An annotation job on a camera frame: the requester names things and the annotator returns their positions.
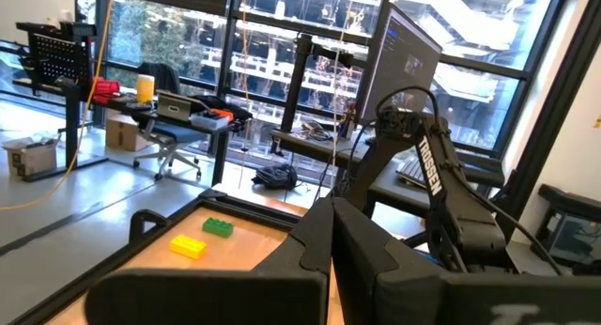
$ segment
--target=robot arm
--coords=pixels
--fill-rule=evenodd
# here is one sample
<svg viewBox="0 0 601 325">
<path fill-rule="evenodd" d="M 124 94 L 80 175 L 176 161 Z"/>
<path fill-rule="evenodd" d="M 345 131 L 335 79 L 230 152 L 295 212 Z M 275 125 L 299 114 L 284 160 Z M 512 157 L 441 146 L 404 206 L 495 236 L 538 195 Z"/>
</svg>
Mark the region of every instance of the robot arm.
<svg viewBox="0 0 601 325">
<path fill-rule="evenodd" d="M 432 115 L 387 109 L 376 123 L 377 141 L 355 169 L 354 180 L 342 196 L 363 210 L 371 183 L 395 154 L 416 146 L 430 198 L 426 235 L 432 255 L 452 271 L 483 267 L 513 270 L 505 238 L 492 211 L 461 183 L 462 165 L 450 139 L 447 123 Z"/>
</svg>

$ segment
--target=floor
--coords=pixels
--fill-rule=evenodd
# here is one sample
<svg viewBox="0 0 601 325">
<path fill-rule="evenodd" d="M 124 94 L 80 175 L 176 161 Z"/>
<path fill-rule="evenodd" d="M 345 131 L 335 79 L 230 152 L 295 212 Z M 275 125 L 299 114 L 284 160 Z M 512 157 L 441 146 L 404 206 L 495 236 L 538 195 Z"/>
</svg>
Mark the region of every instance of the floor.
<svg viewBox="0 0 601 325">
<path fill-rule="evenodd" d="M 64 121 L 0 101 L 0 143 L 16 138 L 55 135 Z M 147 147 L 138 153 L 148 153 Z M 64 142 L 57 148 L 64 163 Z M 0 153 L 0 323 L 11 321 L 41 302 L 127 243 L 129 219 L 138 209 L 170 215 L 210 186 L 212 160 L 202 157 L 203 176 L 175 162 L 170 174 L 155 182 L 155 160 L 131 168 L 133 153 L 104 147 L 104 131 L 85 131 L 79 158 L 107 156 L 111 161 L 73 172 L 56 192 L 26 209 L 2 210 L 47 194 L 60 178 L 24 183 L 8 175 Z M 254 171 L 228 163 L 223 183 L 241 191 L 309 208 L 316 185 L 302 183 L 294 191 L 267 191 L 253 185 Z M 374 220 L 397 235 L 410 236 L 422 227 L 416 217 L 377 206 Z"/>
</svg>

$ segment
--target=lego brick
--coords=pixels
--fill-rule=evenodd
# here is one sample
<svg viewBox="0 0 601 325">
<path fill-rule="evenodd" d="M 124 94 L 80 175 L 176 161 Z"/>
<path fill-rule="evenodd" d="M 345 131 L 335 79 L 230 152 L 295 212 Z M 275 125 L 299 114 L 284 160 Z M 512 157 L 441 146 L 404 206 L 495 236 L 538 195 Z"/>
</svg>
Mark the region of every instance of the lego brick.
<svg viewBox="0 0 601 325">
<path fill-rule="evenodd" d="M 203 224 L 203 231 L 223 238 L 229 238 L 234 232 L 234 225 L 215 218 L 209 218 Z"/>
<path fill-rule="evenodd" d="M 186 257 L 190 257 L 193 259 L 198 259 L 200 255 L 203 254 L 203 252 L 205 252 L 207 244 L 188 236 L 179 235 L 173 240 L 171 240 L 169 248 L 171 249 L 171 251 L 177 254 L 185 255 Z"/>
</svg>

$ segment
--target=yellow cup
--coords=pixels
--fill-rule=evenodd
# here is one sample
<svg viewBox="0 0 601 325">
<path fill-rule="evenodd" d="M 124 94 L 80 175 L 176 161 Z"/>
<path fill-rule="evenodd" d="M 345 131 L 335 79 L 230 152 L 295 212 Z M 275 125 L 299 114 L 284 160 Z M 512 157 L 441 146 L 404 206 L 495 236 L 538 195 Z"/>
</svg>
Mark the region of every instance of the yellow cup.
<svg viewBox="0 0 601 325">
<path fill-rule="evenodd" d="M 138 102 L 147 103 L 154 97 L 154 77 L 138 75 Z"/>
</svg>

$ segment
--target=black office chair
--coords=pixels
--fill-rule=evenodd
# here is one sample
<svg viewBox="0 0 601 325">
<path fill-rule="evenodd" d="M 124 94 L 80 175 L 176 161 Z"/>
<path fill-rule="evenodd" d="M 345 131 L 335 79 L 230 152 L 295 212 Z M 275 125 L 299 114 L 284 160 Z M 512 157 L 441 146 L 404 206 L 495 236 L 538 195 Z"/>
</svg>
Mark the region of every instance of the black office chair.
<svg viewBox="0 0 601 325">
<path fill-rule="evenodd" d="M 165 90 L 174 94 L 179 94 L 179 78 L 173 68 L 163 63 L 143 63 L 138 67 L 138 72 L 144 75 L 154 76 L 155 90 Z M 155 175 L 156 180 L 162 179 L 165 167 L 173 165 L 173 160 L 186 163 L 194 167 L 196 177 L 200 178 L 202 172 L 198 166 L 198 159 L 194 157 L 193 162 L 186 159 L 181 153 L 177 152 L 188 145 L 202 140 L 205 136 L 202 132 L 182 128 L 162 122 L 156 122 L 154 119 L 132 116 L 139 123 L 140 133 L 144 135 L 147 141 L 156 143 L 160 149 L 147 155 L 137 156 L 133 159 L 133 167 L 140 166 L 142 159 L 163 159 L 159 172 Z"/>
</svg>

